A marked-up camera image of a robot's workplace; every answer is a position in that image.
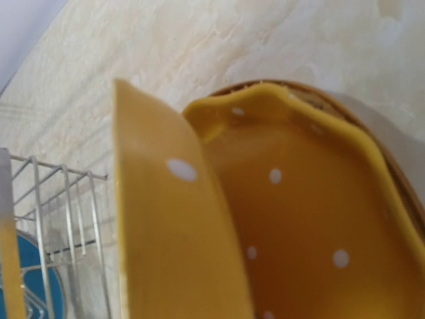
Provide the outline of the yellow polka dot plate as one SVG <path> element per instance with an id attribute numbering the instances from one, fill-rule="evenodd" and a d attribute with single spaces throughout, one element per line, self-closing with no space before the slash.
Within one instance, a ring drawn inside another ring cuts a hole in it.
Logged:
<path id="1" fill-rule="evenodd" d="M 253 318 L 224 194 L 184 117 L 125 80 L 114 88 L 123 318 Z"/>
<path id="2" fill-rule="evenodd" d="M 263 82 L 183 114 L 229 204 L 257 318 L 424 317 L 423 208 L 340 103 Z"/>

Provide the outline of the blue polka dot plate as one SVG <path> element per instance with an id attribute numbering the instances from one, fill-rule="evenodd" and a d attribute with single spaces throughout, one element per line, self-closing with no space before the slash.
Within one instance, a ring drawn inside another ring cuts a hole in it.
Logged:
<path id="1" fill-rule="evenodd" d="M 51 258 L 46 253 L 46 270 L 49 281 L 52 310 L 48 309 L 44 289 L 40 250 L 34 236 L 24 231 L 17 231 L 23 292 L 25 301 L 25 318 L 66 318 L 66 293 L 58 267 L 68 263 Z"/>

